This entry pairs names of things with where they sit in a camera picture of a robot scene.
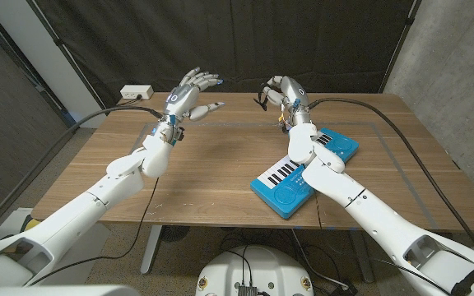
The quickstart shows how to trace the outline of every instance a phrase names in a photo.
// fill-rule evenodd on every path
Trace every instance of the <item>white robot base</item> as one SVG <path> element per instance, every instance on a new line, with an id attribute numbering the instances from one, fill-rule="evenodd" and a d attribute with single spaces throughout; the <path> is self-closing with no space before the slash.
<path id="1" fill-rule="evenodd" d="M 243 255 L 245 246 L 231 249 Z M 253 283 L 250 287 L 250 273 L 243 258 L 231 252 L 223 252 L 204 267 L 198 277 L 195 295 L 246 295 L 245 290 L 266 292 L 270 295 L 314 295 L 308 272 L 303 266 L 272 247 L 249 245 L 244 257 L 252 270 Z"/>

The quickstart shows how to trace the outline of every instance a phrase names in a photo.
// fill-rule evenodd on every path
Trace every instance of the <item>table leg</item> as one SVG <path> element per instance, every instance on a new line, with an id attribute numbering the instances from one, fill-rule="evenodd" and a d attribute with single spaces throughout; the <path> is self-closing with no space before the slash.
<path id="1" fill-rule="evenodd" d="M 153 261 L 155 260 L 158 247 L 160 245 L 160 235 L 162 233 L 162 225 L 152 225 L 149 238 L 147 239 L 146 251 L 144 252 L 144 258 L 142 259 L 142 266 L 140 272 L 146 275 L 151 271 L 153 267 Z"/>
<path id="2" fill-rule="evenodd" d="M 367 253 L 367 245 L 363 239 L 363 233 L 358 230 L 350 230 L 349 237 L 354 248 L 354 253 L 358 256 L 358 263 L 360 264 L 361 276 L 365 283 L 374 283 L 374 273 L 369 261 L 369 254 Z"/>

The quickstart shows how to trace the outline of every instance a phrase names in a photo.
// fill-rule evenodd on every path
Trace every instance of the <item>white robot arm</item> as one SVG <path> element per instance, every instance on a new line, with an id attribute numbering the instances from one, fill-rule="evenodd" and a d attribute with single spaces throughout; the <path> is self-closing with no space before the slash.
<path id="1" fill-rule="evenodd" d="M 171 148 L 184 137 L 179 124 L 185 118 L 200 120 L 224 106 L 193 107 L 200 91 L 222 83 L 218 75 L 198 72 L 198 67 L 190 71 L 173 89 L 163 117 L 143 147 L 113 161 L 106 176 L 33 229 L 0 240 L 0 287 L 28 286 L 47 275 L 107 210 L 143 189 L 142 173 L 158 178 L 165 172 Z M 20 256 L 5 253 L 16 247 L 29 251 Z"/>
<path id="2" fill-rule="evenodd" d="M 436 283 L 436 288 L 420 277 L 401 271 L 422 295 L 474 295 L 474 251 L 460 243 L 421 229 L 344 172 L 345 165 L 330 150 L 309 138 L 316 133 L 310 122 L 306 93 L 288 76 L 274 76 L 269 82 L 281 87 L 284 95 L 268 86 L 263 92 L 276 105 L 284 104 L 290 116 L 288 155 L 305 164 L 303 179 L 308 185 L 339 203 L 382 247 L 394 264 Z"/>

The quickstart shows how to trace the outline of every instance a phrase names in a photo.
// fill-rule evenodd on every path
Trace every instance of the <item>concrete wall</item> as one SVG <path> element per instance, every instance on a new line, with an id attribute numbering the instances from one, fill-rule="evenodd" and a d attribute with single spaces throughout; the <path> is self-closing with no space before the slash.
<path id="1" fill-rule="evenodd" d="M 400 95 L 474 182 L 474 1 L 422 1 L 384 92 Z"/>

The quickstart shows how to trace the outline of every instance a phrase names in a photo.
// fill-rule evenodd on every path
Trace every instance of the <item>robot finger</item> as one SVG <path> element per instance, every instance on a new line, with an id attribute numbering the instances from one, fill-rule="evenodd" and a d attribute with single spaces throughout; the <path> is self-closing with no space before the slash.
<path id="1" fill-rule="evenodd" d="M 270 78 L 270 80 L 267 82 L 269 86 L 275 86 L 276 88 L 281 88 L 281 81 L 283 80 L 283 76 L 273 76 Z"/>
<path id="2" fill-rule="evenodd" d="M 202 82 L 204 80 L 217 78 L 217 77 L 219 77 L 219 74 L 206 74 L 204 76 L 200 76 L 199 78 L 197 78 L 195 81 L 192 82 L 192 84 L 198 85 L 200 82 Z"/>
<path id="3" fill-rule="evenodd" d="M 184 78 L 182 78 L 182 80 L 180 81 L 179 86 L 185 86 L 186 83 L 187 83 L 193 76 L 195 76 L 195 74 L 197 74 L 200 70 L 201 70 L 200 67 L 196 67 L 196 68 L 192 69 L 190 72 L 186 73 L 186 75 L 184 76 Z"/>
<path id="4" fill-rule="evenodd" d="M 270 103 L 280 106 L 283 103 L 283 100 L 285 99 L 285 96 L 278 93 L 277 91 L 271 89 L 268 86 L 265 86 L 263 88 L 263 93 L 266 95 L 267 99 L 270 101 Z"/>
<path id="5" fill-rule="evenodd" d="M 198 78 L 202 77 L 202 76 L 205 76 L 207 74 L 209 74 L 210 72 L 200 72 L 198 73 L 197 75 L 191 77 L 188 82 L 186 82 L 186 84 L 192 84 L 195 80 L 197 80 Z"/>
<path id="6" fill-rule="evenodd" d="M 223 107 L 225 103 L 218 102 L 204 106 L 197 106 L 189 110 L 189 119 L 191 121 L 197 121 L 205 118 L 208 113 L 213 112 L 221 107 Z"/>
<path id="7" fill-rule="evenodd" d="M 223 80 L 222 79 L 208 79 L 208 80 L 205 80 L 205 81 L 201 81 L 199 84 L 197 84 L 197 87 L 203 91 L 205 90 L 206 88 L 208 88 L 209 86 L 216 86 L 220 83 L 222 83 Z"/>

